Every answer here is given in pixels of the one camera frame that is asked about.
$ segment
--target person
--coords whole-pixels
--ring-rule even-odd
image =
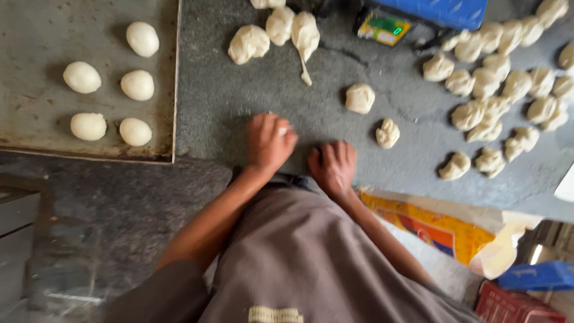
[[[297,142],[287,120],[256,115],[248,141],[247,166],[106,322],[479,322],[361,202],[349,143],[323,144],[307,160],[326,198],[268,184]],[[217,255],[208,292],[203,274]]]

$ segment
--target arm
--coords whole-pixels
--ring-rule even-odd
[[[288,129],[282,136],[280,129]],[[289,122],[274,114],[258,114],[249,124],[247,167],[170,241],[156,270],[181,259],[195,259],[205,271],[244,205],[271,179],[293,152],[297,135]]]
[[[356,150],[345,141],[314,149],[307,160],[313,179],[367,234],[391,265],[403,276],[434,284],[413,255],[374,217],[351,187],[355,175]]]

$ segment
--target red plastic crate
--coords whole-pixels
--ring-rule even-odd
[[[485,323],[566,323],[566,316],[530,295],[482,283],[476,315]]]

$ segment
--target metal baking tray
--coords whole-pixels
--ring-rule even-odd
[[[173,163],[180,0],[0,0],[0,150],[84,159]],[[160,50],[150,58],[129,47],[126,29],[144,21],[156,29]],[[80,94],[63,79],[73,61],[92,65],[102,86]],[[119,82],[146,70],[153,97],[128,98]],[[69,127],[80,112],[102,113],[106,135],[76,138]],[[144,120],[149,143],[131,147],[119,135],[127,117]]]

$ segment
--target blue plastic crate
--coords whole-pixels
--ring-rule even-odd
[[[506,290],[574,290],[574,264],[548,262],[512,266],[498,278],[498,285]]]
[[[488,0],[370,0],[457,30],[480,28]]]

